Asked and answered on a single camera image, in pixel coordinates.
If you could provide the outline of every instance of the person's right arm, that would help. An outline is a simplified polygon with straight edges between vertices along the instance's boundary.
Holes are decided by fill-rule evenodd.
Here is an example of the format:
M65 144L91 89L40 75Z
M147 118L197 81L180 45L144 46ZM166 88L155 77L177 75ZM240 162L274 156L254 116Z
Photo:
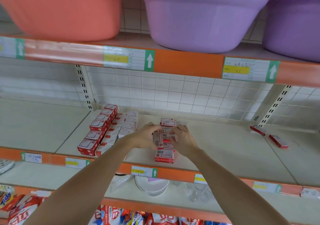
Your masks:
M172 145L199 169L218 204L234 225L290 224L257 192L200 149L187 126L178 125L170 134L177 135L178 142L170 138Z

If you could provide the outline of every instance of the purple plastic basin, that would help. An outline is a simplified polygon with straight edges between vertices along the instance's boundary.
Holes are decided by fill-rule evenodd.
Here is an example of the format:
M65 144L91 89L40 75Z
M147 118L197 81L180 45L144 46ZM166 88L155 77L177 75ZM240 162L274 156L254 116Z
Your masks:
M270 5L262 44L275 53L320 62L320 0L278 0Z
M144 0L151 37L164 47L204 53L235 48L268 0Z

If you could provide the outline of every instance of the person's left arm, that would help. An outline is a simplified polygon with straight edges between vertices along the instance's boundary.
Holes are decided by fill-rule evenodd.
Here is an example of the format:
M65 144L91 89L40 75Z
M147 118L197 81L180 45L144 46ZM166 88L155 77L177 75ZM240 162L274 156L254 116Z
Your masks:
M126 155L133 148L156 148L152 133L160 130L160 126L149 123L118 139L113 147L59 187L24 225L88 225Z

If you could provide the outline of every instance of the price tag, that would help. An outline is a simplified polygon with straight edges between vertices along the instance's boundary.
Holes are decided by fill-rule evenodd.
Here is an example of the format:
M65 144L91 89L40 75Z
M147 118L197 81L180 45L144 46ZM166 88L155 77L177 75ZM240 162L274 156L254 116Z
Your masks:
M304 198L320 199L319 191L313 188L303 188L300 196Z
M222 78L274 83L280 61L225 57Z
M25 59L24 39L0 37L0 57Z
M206 180L203 178L202 174L195 174L194 176L194 183L198 184L208 184Z
M0 192L13 193L14 188L10 185L0 185Z
M31 191L31 194L39 197L49 197L51 195L51 191Z
M253 189L255 191L266 191L266 192L272 192L272 193L280 193L281 189L282 189L282 185L255 181L253 183Z
M103 66L153 72L154 50L117 46L103 47Z
M131 166L131 175L138 175L138 176L157 178L158 169L140 167L140 166Z
M25 162L32 162L37 164L42 164L42 155L37 153L21 153L21 160Z
M66 167L82 169L90 164L91 160L80 158L66 158Z

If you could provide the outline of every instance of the white arrow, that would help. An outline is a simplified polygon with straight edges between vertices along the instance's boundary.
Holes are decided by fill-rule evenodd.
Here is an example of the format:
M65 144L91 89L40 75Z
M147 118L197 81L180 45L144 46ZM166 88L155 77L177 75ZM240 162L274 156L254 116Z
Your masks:
M152 64L152 61L153 61L151 53L149 54L149 57L146 60L148 61L148 68L151 68L151 64Z
M19 49L19 56L23 56L23 52L22 52L22 50L23 50L23 45L22 45L21 43L19 43L18 49Z
M271 69L270 69L270 79L273 79L275 76L275 73L277 72L277 68L274 65Z

